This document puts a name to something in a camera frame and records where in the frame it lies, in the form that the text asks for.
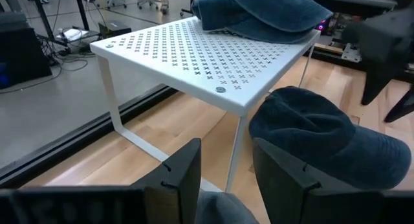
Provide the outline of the grey cap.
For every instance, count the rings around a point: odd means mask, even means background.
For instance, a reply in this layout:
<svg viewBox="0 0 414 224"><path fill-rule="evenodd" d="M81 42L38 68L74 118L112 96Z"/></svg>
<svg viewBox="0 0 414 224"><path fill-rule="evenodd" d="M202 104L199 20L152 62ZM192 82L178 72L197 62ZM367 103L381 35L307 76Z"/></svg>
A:
<svg viewBox="0 0 414 224"><path fill-rule="evenodd" d="M201 191L195 224L259 224L253 213L234 195Z"/></svg>

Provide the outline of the white perforated metal shelf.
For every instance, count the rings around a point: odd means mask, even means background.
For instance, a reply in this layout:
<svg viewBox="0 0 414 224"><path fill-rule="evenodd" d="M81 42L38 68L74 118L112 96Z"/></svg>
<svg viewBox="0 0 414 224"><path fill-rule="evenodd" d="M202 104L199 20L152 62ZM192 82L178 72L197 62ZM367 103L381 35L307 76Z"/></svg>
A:
<svg viewBox="0 0 414 224"><path fill-rule="evenodd" d="M160 83L238 117L225 190L232 189L247 114L320 38L310 31L296 44L266 43L203 31L196 17L92 42L114 130L158 161L167 155L122 124L110 65L136 69Z"/></svg>

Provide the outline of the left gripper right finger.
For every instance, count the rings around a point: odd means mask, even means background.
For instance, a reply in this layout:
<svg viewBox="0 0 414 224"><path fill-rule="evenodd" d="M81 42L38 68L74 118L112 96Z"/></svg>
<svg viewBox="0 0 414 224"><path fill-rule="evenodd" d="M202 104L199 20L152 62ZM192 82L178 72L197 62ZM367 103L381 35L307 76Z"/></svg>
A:
<svg viewBox="0 0 414 224"><path fill-rule="evenodd" d="M303 161L260 138L254 139L253 162L271 224L301 224L307 195L320 182L303 170Z"/></svg>

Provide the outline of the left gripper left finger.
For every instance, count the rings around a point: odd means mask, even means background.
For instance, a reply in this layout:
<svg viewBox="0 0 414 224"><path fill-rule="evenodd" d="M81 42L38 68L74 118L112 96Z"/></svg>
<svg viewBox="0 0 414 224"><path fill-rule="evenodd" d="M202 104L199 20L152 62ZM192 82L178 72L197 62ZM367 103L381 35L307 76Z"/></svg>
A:
<svg viewBox="0 0 414 224"><path fill-rule="evenodd" d="M201 185L201 139L191 139L131 186L141 191L133 224L194 224Z"/></svg>

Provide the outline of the small black floor box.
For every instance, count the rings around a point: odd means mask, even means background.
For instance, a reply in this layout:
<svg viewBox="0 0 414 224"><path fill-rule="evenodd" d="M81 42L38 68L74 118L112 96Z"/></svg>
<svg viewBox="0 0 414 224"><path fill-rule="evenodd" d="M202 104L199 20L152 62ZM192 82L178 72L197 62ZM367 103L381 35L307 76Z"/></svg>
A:
<svg viewBox="0 0 414 224"><path fill-rule="evenodd" d="M102 38L111 38L132 32L131 27L117 20L99 22L98 27Z"/></svg>

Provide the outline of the black stand leg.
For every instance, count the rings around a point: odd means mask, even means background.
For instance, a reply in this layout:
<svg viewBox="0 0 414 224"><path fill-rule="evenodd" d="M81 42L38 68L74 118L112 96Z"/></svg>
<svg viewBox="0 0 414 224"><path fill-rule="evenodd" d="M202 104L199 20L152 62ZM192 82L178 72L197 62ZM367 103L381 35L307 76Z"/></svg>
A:
<svg viewBox="0 0 414 224"><path fill-rule="evenodd" d="M83 3L82 3L82 1L83 1L83 0L76 0L77 5L78 5L78 9L79 9L79 11L80 11L80 15L81 15L82 23L83 23L83 28L84 28L85 30L89 30L89 24L88 24L88 21L87 21L87 17L86 17L86 14L85 14L85 9L84 9L84 7L83 7Z"/></svg>
<svg viewBox="0 0 414 224"><path fill-rule="evenodd" d="M41 0L34 0L35 4L36 4L36 8L38 10L38 13L40 14L41 20L43 22L43 26L46 30L47 36L43 36L43 38L47 38L49 41L51 42L56 42L56 39L54 37L53 31L50 27L49 21L47 19L47 15L43 9L43 3L41 2Z"/></svg>

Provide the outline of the silver mounting bracket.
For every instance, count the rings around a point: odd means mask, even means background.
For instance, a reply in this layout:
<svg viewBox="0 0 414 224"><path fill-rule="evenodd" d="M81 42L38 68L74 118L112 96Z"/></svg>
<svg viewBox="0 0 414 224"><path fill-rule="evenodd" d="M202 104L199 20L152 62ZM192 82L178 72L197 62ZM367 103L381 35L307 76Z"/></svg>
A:
<svg viewBox="0 0 414 224"><path fill-rule="evenodd" d="M343 50L341 59L349 62L359 63L362 60L359 46L354 43L347 43Z"/></svg>

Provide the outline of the white power strip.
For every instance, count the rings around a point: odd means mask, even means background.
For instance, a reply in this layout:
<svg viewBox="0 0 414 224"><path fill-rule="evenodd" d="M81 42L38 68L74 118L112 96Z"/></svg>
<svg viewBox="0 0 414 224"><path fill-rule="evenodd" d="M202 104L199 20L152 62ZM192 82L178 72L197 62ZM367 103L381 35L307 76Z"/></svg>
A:
<svg viewBox="0 0 414 224"><path fill-rule="evenodd" d="M59 33L56 35L58 39L61 39L65 43L72 43L79 41L89 35L89 31L82 30L80 28L59 28Z"/></svg>

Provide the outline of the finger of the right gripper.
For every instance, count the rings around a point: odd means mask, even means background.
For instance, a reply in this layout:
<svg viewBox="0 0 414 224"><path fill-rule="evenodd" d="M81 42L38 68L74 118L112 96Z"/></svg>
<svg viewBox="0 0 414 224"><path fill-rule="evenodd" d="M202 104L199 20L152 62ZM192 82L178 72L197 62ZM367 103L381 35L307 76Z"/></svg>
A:
<svg viewBox="0 0 414 224"><path fill-rule="evenodd" d="M390 65L368 63L361 104L370 104L392 79L393 69Z"/></svg>
<svg viewBox="0 0 414 224"><path fill-rule="evenodd" d="M410 87L407 93L395 104L386 115L384 122L391 123L414 111L414 87Z"/></svg>

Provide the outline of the dark blue denim cap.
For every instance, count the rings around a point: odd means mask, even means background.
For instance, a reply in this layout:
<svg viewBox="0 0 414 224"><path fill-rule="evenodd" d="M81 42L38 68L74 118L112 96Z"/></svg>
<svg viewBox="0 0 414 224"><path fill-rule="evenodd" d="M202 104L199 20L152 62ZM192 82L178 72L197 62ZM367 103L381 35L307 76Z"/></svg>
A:
<svg viewBox="0 0 414 224"><path fill-rule="evenodd" d="M299 87L270 93L248 130L253 139L263 139L357 188L392 189L411 165L404 141L352 123L329 99Z"/></svg>
<svg viewBox="0 0 414 224"><path fill-rule="evenodd" d="M225 30L256 41L293 44L312 31L282 31L254 17L234 0L194 0L191 8L201 21L202 29L208 32Z"/></svg>
<svg viewBox="0 0 414 224"><path fill-rule="evenodd" d="M233 0L256 19L284 32L314 29L333 13L313 0Z"/></svg>

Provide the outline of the large black box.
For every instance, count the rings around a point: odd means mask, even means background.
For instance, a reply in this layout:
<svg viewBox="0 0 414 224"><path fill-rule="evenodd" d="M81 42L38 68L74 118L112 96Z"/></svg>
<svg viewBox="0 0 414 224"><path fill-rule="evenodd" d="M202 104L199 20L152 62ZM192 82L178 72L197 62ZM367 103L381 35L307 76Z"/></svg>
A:
<svg viewBox="0 0 414 224"><path fill-rule="evenodd" d="M0 12L0 89L50 76L49 59L22 12Z"/></svg>

